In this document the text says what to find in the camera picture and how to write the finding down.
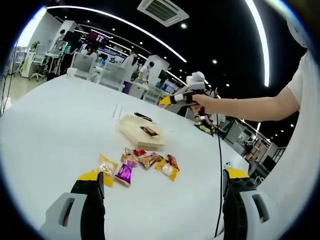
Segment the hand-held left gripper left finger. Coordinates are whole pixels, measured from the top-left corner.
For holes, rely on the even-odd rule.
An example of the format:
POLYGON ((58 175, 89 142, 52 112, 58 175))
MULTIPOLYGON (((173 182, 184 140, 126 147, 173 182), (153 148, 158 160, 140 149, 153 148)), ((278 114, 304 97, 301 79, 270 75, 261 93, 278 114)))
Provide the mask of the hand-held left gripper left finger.
POLYGON ((104 240, 104 174, 79 177, 70 192, 63 193, 47 209, 39 232, 45 240, 104 240))

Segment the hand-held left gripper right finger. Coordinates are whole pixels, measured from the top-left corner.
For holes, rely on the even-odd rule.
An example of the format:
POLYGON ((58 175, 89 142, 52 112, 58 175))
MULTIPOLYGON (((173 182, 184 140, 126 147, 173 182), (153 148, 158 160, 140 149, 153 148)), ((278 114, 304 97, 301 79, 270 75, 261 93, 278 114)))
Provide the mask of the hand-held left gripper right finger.
POLYGON ((223 224, 225 240, 279 240, 278 203, 258 189, 242 170, 223 170, 223 224))

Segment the person's right hand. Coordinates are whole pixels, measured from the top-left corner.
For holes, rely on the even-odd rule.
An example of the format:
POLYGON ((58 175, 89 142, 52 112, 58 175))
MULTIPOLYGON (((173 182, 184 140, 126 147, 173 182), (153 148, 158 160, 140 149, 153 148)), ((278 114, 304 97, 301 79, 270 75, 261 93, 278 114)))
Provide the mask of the person's right hand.
POLYGON ((195 115, 198 115, 201 110, 204 110, 205 114, 220 114, 221 112, 221 100, 218 98, 212 98, 203 94, 195 94, 192 96, 192 100, 195 102, 191 106, 191 109, 195 115))

